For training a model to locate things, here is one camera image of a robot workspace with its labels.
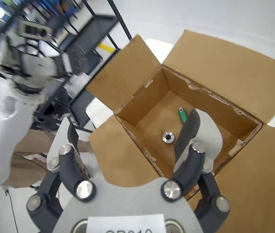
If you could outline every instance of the metal bolt head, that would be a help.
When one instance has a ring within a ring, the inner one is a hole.
[[[59,154],[62,156],[65,156],[71,151],[71,149],[72,149],[71,145],[65,144],[59,149]]]
[[[93,192],[93,184],[90,181],[81,182],[76,189],[76,195],[79,199],[88,198]]]
[[[170,131],[166,131],[162,136],[162,140],[167,144],[171,144],[174,142],[175,136]]]
[[[182,226],[174,220],[165,221],[165,229],[166,233],[183,233]]]
[[[48,162],[48,167],[50,169],[56,169],[59,166],[59,158],[58,157],[54,157],[53,159],[51,159]]]
[[[87,231],[87,224],[88,224],[88,220],[82,220],[78,222],[74,226],[72,233],[85,233]]]
[[[26,207],[31,212],[37,210],[40,205],[41,205],[41,197],[38,195],[32,195],[28,200],[28,202],[26,203]]]
[[[224,197],[217,197],[216,206],[219,209],[219,211],[223,213],[227,213],[230,211],[229,201]]]
[[[167,181],[163,185],[164,194],[171,200],[176,200],[181,196],[181,188],[175,181]]]
[[[205,153],[205,148],[198,142],[192,144],[192,149],[197,153]]]

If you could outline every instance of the gray metal plate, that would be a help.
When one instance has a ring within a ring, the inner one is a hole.
[[[72,198],[64,209],[54,233],[71,232],[73,226],[91,216],[135,216],[163,214],[164,220],[178,221],[186,233],[203,233],[201,226],[185,198],[174,203],[161,196],[161,186],[166,178],[158,178],[146,185],[123,188],[111,185],[101,178],[92,178],[96,196],[89,203]]]

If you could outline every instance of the white floor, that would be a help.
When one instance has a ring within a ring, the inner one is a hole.
[[[220,37],[275,59],[275,0],[114,0],[132,36],[174,44],[184,29]],[[106,0],[89,0],[95,13],[112,14]],[[74,25],[80,27],[90,17],[84,9]],[[118,25],[111,36],[120,48],[128,39]],[[33,190],[10,190],[20,233],[36,233],[25,204]],[[70,199],[60,189],[63,206]],[[0,189],[0,232],[16,232],[9,197]]]

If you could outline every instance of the cable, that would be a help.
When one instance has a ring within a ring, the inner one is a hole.
[[[16,218],[15,218],[14,208],[13,208],[13,206],[12,206],[12,200],[11,200],[11,196],[10,196],[9,190],[6,190],[6,191],[5,191],[5,194],[8,194],[8,195],[9,195],[10,204],[11,204],[11,209],[12,209],[12,215],[14,216],[14,221],[15,221],[15,226],[16,226],[17,233],[19,233],[18,227],[17,227],[17,223],[16,223]]]
[[[37,163],[33,162],[32,160],[27,159],[27,158],[24,158],[24,157],[22,157],[22,156],[19,156],[19,155],[15,154],[15,153],[14,153],[14,155],[17,156],[17,157],[23,158],[23,159],[25,159],[25,160],[28,160],[28,161],[32,162],[33,164],[37,164]],[[46,168],[42,167],[40,164],[37,164],[37,165],[38,165],[39,167],[43,168],[46,172],[48,172],[48,170],[47,170]]]
[[[20,158],[24,158],[24,157],[19,156],[19,155],[15,154],[15,153],[14,153],[14,155],[15,155],[15,156],[17,156],[17,157],[20,157]],[[24,158],[24,159],[26,159],[26,160],[28,160],[28,161],[30,161],[30,162],[32,162],[32,163],[34,163],[34,164],[37,164],[37,163],[33,162],[33,161],[32,161],[32,160],[30,160],[30,159],[27,159],[27,158]],[[42,167],[40,164],[37,164],[37,165],[38,165],[38,166],[40,166],[41,168],[43,168],[46,172],[48,172],[48,170],[47,170],[47,169],[45,169],[44,167]]]

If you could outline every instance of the green object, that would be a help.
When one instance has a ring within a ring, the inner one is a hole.
[[[181,121],[184,124],[185,121],[187,120],[187,114],[186,114],[186,110],[184,108],[179,108],[178,109],[178,114],[181,117]]]

